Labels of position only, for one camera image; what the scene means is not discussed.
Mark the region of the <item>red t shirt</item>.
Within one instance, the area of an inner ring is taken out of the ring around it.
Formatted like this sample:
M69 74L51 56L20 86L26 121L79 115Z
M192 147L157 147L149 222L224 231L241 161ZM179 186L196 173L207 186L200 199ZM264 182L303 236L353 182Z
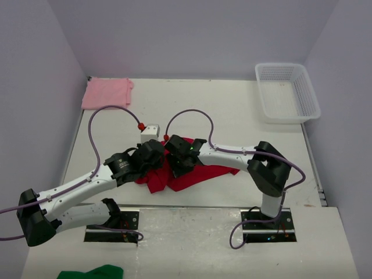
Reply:
M192 172L175 177L167 159L165 159L161 168L150 170L143 178L135 180L135 183L139 185L146 184L152 194L163 191L166 187L178 192L197 183L225 174L236 175L238 172L238 169L230 167L197 165Z

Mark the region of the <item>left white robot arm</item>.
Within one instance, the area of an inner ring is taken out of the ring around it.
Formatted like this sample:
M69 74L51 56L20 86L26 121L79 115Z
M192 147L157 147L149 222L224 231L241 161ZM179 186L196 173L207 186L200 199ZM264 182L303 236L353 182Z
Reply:
M105 225L115 228L121 214L116 202L105 198L82 206L88 198L143 178L164 162L164 146L154 139L115 153L98 169L67 184L42 192L21 193L17 218L29 247L41 245L57 233L71 228Z

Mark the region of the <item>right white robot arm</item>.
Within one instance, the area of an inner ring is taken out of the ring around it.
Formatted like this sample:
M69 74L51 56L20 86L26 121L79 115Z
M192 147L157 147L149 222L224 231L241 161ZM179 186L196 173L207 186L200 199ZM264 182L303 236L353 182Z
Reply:
M257 146L210 146L205 139L187 142L172 135L165 143L167 160L175 177L190 173L196 166L221 166L249 173L262 192L259 221L265 228L280 222L280 206L291 166L270 143Z

